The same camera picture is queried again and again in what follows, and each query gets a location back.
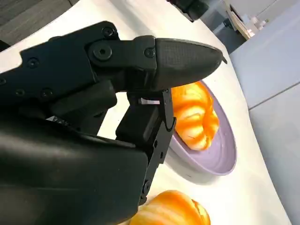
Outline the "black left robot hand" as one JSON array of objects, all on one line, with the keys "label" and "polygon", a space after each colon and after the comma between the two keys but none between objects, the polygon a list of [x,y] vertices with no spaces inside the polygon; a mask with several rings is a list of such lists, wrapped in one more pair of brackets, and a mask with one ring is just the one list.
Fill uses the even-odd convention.
[{"label": "black left robot hand", "polygon": [[203,0],[168,0],[189,21],[198,20],[208,9],[209,5]]}]

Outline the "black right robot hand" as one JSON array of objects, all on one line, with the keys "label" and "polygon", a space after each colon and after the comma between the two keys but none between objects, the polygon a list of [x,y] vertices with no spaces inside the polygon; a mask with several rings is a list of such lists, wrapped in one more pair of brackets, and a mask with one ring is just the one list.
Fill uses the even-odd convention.
[{"label": "black right robot hand", "polygon": [[103,21],[0,75],[0,222],[105,225],[146,202],[174,133],[171,88],[225,62],[198,42],[120,40]]}]

